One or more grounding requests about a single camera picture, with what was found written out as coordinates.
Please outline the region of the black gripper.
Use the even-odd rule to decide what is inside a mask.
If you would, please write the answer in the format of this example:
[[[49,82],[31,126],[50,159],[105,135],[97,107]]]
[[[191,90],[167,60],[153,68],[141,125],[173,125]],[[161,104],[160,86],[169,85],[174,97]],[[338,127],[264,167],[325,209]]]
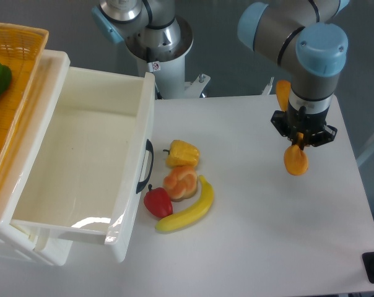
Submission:
[[[337,134],[337,129],[326,125],[326,116],[329,108],[316,114],[308,114],[305,110],[295,110],[291,107],[288,111],[276,110],[271,118],[272,125],[282,137],[294,139],[295,133],[310,135],[309,145],[319,147],[332,142]]]

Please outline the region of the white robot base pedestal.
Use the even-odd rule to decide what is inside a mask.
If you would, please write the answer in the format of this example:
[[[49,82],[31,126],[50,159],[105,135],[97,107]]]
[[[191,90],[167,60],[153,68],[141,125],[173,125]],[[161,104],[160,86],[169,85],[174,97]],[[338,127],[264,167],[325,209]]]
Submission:
[[[193,45],[193,31],[185,19],[176,16],[164,28],[145,27],[125,41],[134,56],[140,76],[155,76],[156,99],[199,98],[211,77],[199,74],[185,80],[185,58]]]

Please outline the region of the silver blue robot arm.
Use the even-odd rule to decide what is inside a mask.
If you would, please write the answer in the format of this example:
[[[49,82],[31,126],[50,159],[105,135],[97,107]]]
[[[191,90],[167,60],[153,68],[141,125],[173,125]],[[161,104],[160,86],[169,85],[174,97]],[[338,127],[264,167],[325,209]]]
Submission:
[[[277,85],[279,110],[271,122],[279,134],[304,149],[332,142],[335,127],[326,123],[331,99],[348,49],[346,33],[329,23],[346,1],[256,2],[242,13],[238,39],[292,77]],[[187,21],[173,1],[100,1],[91,11],[103,35],[125,42],[140,73],[154,72],[162,98],[185,97],[185,55],[193,44]]]

